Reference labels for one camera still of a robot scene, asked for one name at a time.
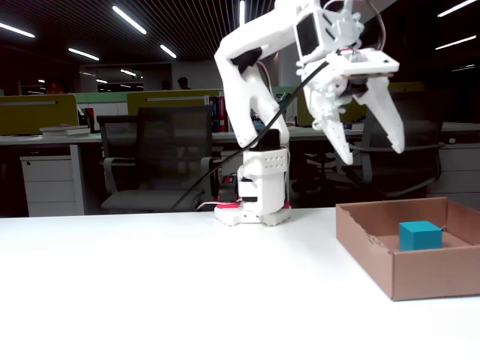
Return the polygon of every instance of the black cable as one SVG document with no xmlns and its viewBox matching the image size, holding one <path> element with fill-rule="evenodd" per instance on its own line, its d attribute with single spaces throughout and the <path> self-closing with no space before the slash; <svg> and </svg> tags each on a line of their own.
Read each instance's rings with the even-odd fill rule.
<svg viewBox="0 0 480 360">
<path fill-rule="evenodd" d="M 299 95 L 299 92 L 323 69 L 325 68 L 329 63 L 327 61 L 324 61 L 313 73 L 311 73 L 307 79 L 305 79 L 292 93 L 292 96 L 290 96 L 286 102 L 283 104 L 283 106 L 278 110 L 278 112 L 275 114 L 273 119 L 265 126 L 265 128 L 260 131 L 260 133 L 256 136 L 255 139 L 253 139 L 250 144 L 245 146 L 244 148 L 240 148 L 239 150 L 235 151 L 233 154 L 228 156 L 224 161 L 219 163 L 214 169 L 210 170 L 206 174 L 204 174 L 201 178 L 199 178 L 195 184 L 193 184 L 190 189 L 188 189 L 180 199 L 172 206 L 171 210 L 174 210 L 187 196 L 188 194 L 195 189 L 203 180 L 205 180 L 207 177 L 209 177 L 211 174 L 213 174 L 215 171 L 220 169 L 224 164 L 230 162 L 235 156 L 238 156 L 242 154 L 243 152 L 246 152 L 249 148 L 251 148 L 255 143 L 260 141 L 270 130 L 272 125 L 277 121 L 277 119 L 280 117 L 280 115 L 287 109 L 287 107 L 293 102 L 293 100 Z"/>
</svg>

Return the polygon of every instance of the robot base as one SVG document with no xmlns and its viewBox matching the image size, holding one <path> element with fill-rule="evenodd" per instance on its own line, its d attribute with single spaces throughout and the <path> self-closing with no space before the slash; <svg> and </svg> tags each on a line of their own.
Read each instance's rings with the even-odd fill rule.
<svg viewBox="0 0 480 360">
<path fill-rule="evenodd" d="M 225 225 L 234 227 L 237 224 L 261 224 L 264 223 L 270 227 L 274 227 L 279 223 L 290 219 L 292 216 L 292 208 L 282 208 L 274 214 L 256 216 L 253 212 L 238 208 L 218 208 L 214 210 L 215 217 Z"/>
</svg>

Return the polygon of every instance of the ceiling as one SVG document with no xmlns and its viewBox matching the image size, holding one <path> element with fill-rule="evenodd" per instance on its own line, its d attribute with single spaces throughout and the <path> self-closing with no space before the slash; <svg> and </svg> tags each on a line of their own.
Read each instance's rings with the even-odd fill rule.
<svg viewBox="0 0 480 360">
<path fill-rule="evenodd" d="M 268 13 L 274 0 L 246 0 L 246 21 Z M 36 35 L 4 34 L 0 44 L 47 54 L 77 64 L 97 63 L 69 47 L 95 55 L 100 63 L 169 62 L 164 44 L 178 60 L 212 59 L 222 37 L 239 26 L 239 0 L 2 0 L 0 23 Z M 139 23 L 141 34 L 112 9 Z"/>
<path fill-rule="evenodd" d="M 245 0 L 246 21 L 266 14 L 275 0 Z M 373 0 L 387 28 L 385 52 L 400 63 L 398 81 L 420 80 L 438 70 L 476 63 L 480 38 L 436 51 L 452 41 L 478 35 L 480 1 L 438 18 L 462 0 Z M 112 9 L 116 5 L 137 21 L 143 35 Z M 339 8 L 334 3 L 331 10 Z M 372 11 L 355 2 L 366 25 L 364 44 L 375 44 L 380 32 Z M 212 59 L 221 38 L 239 27 L 239 0 L 0 0 L 0 23 L 23 29 L 35 39 L 0 29 L 0 65 L 34 78 L 35 67 L 47 77 L 78 65 L 157 64 Z M 94 61 L 68 47 L 98 56 Z"/>
</svg>

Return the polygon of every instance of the chair backrest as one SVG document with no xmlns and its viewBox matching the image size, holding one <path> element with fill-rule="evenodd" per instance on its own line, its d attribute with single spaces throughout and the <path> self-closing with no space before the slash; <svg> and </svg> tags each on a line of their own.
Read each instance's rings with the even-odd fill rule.
<svg viewBox="0 0 480 360">
<path fill-rule="evenodd" d="M 136 157 L 142 188 L 188 189 L 212 156 L 212 107 L 142 107 Z"/>
<path fill-rule="evenodd" d="M 392 94 L 403 120 L 405 147 L 437 144 L 443 122 L 449 118 L 448 94 L 439 91 L 418 91 Z M 371 112 L 367 113 L 362 148 L 391 149 L 386 132 Z M 374 187 L 385 192 L 413 189 L 421 183 L 438 179 L 441 173 L 438 148 L 396 152 L 363 152 L 364 179 L 370 177 Z"/>
<path fill-rule="evenodd" d="M 138 115 L 97 116 L 105 158 L 135 158 Z"/>
</svg>

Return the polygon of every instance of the office desk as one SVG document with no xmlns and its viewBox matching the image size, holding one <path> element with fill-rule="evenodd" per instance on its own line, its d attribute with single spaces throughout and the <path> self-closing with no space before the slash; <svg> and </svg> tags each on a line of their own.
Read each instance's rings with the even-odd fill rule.
<svg viewBox="0 0 480 360">
<path fill-rule="evenodd" d="M 480 131 L 480 124 L 464 124 L 457 122 L 444 122 L 442 132 L 465 134 L 474 131 Z M 315 131 L 311 127 L 289 127 L 290 141 L 302 140 L 326 140 L 323 131 Z M 347 139 L 362 138 L 363 130 L 345 130 Z M 233 144 L 236 143 L 235 134 L 213 133 L 212 140 L 214 144 Z M 101 135 L 99 133 L 90 134 L 88 136 L 58 136 L 44 139 L 42 136 L 0 136 L 0 146 L 35 146 L 46 144 L 83 144 L 83 143 L 101 143 Z"/>
<path fill-rule="evenodd" d="M 480 298 L 392 302 L 333 208 L 0 219 L 0 359 L 478 359 Z"/>
</svg>

